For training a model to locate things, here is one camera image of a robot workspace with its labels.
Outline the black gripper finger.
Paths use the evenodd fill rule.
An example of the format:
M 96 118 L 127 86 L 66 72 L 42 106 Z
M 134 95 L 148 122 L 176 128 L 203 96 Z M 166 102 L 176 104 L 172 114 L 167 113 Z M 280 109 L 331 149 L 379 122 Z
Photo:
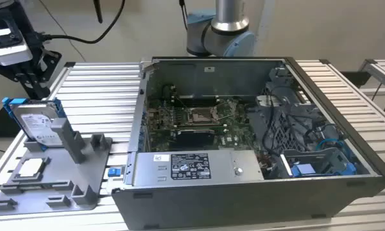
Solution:
M 47 49 L 35 49 L 35 99 L 50 96 L 48 82 L 63 55 Z
M 16 76 L 16 73 L 14 72 L 12 68 L 4 67 L 0 65 L 0 75 L 4 76 L 7 79 L 10 79 L 14 82 L 19 82 L 28 94 L 30 97 L 38 97 L 38 94 L 32 88 L 27 86 L 27 83 L 24 82 L 26 78 L 22 76 Z

